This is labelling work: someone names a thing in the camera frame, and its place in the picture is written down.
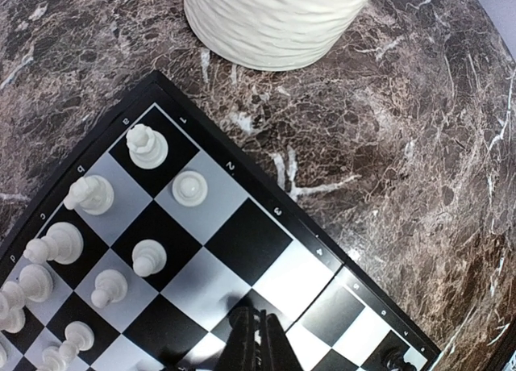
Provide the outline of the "black white chessboard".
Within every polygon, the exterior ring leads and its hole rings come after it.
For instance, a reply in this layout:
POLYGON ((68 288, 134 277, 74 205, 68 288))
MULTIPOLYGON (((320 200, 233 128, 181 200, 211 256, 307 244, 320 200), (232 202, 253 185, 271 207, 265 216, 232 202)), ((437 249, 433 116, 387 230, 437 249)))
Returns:
POLYGON ((427 370, 439 348, 164 74, 152 72, 39 190, 1 247, 4 370, 212 370, 230 313, 275 314, 301 370, 427 370), (169 154, 137 167, 142 123, 169 154), (200 173, 182 206, 172 183, 200 173))

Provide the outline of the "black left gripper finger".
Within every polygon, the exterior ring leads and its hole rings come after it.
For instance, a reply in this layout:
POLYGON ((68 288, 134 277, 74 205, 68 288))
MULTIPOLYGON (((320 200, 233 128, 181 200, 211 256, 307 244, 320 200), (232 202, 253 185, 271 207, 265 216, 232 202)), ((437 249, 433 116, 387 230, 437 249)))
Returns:
POLYGON ((301 370, 275 314, 241 306, 230 313, 231 334, 215 368, 226 371, 301 370))

